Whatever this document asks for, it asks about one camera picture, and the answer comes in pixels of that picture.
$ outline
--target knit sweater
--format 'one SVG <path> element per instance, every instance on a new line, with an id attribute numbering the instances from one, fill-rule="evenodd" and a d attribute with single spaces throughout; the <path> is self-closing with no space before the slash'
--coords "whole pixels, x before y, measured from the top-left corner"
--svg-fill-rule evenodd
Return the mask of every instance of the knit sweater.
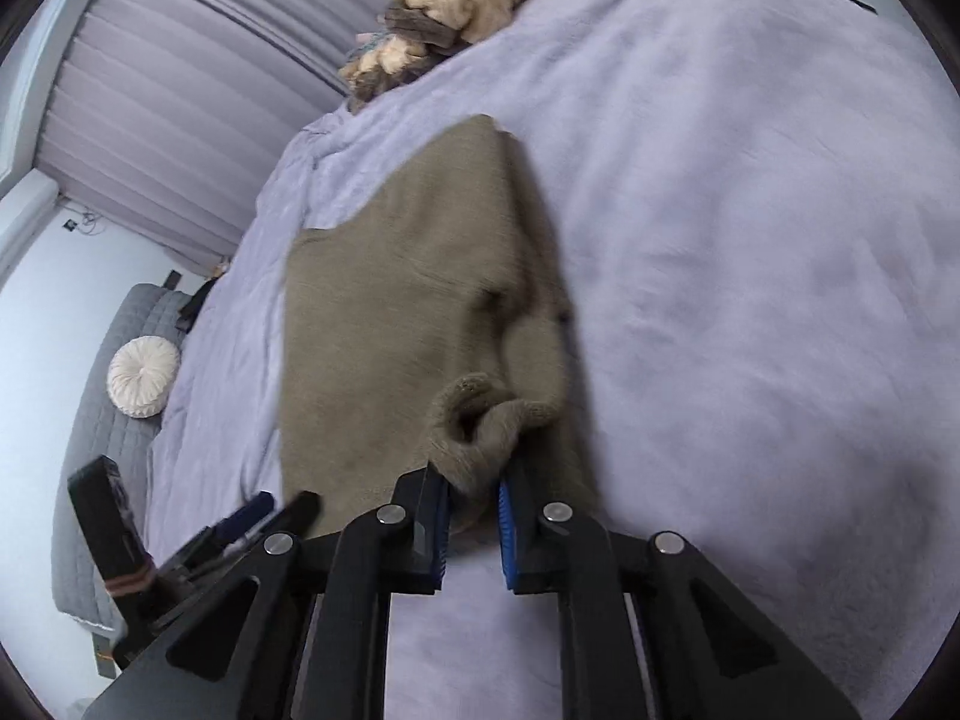
<path id="1" fill-rule="evenodd" d="M 565 418 L 568 300 L 520 145 L 478 116 L 394 172 L 287 264 L 280 456 L 315 533 L 390 500 L 427 463 L 474 519 L 517 442 L 541 493 L 592 502 Z"/>

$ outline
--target cable knit throw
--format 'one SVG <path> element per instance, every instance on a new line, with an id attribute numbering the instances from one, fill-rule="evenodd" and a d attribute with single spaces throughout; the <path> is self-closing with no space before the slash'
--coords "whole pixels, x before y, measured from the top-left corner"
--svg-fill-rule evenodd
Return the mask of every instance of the cable knit throw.
<path id="1" fill-rule="evenodd" d="M 525 0 L 393 0 L 387 31 L 367 42 L 343 66 L 356 113 L 370 100 L 410 83 L 459 50 L 504 28 Z"/>

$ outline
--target white round pillow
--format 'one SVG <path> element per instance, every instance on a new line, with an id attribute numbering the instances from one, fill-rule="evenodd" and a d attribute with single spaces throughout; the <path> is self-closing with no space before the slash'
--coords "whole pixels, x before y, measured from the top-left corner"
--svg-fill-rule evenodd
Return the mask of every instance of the white round pillow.
<path id="1" fill-rule="evenodd" d="M 179 368 L 179 350 L 160 336 L 125 343 L 110 361 L 107 392 L 125 415 L 144 418 L 167 405 Z"/>

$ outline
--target lavender blanket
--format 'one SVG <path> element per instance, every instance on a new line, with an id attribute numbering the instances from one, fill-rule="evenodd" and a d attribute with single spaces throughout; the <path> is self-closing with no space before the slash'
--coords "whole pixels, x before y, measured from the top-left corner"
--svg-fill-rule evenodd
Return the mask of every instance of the lavender blanket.
<path id="1" fill-rule="evenodd" d="M 960 610 L 960 103 L 927 45 L 844 0 L 532 0 L 307 127 L 191 335 L 157 560 L 280 490 L 296 231 L 476 113 L 525 144 L 558 231 L 611 524 L 685 533 L 889 717 Z M 555 622 L 496 546 L 455 554 L 439 597 L 395 603 L 387 717 L 559 717 Z"/>

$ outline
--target vertical blind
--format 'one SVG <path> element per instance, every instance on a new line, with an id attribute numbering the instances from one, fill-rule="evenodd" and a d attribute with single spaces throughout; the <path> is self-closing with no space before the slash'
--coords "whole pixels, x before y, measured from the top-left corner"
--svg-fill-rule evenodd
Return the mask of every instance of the vertical blind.
<path id="1" fill-rule="evenodd" d="M 69 199 L 208 269 L 232 254 L 298 129 L 389 0 L 92 0 L 37 167 Z"/>

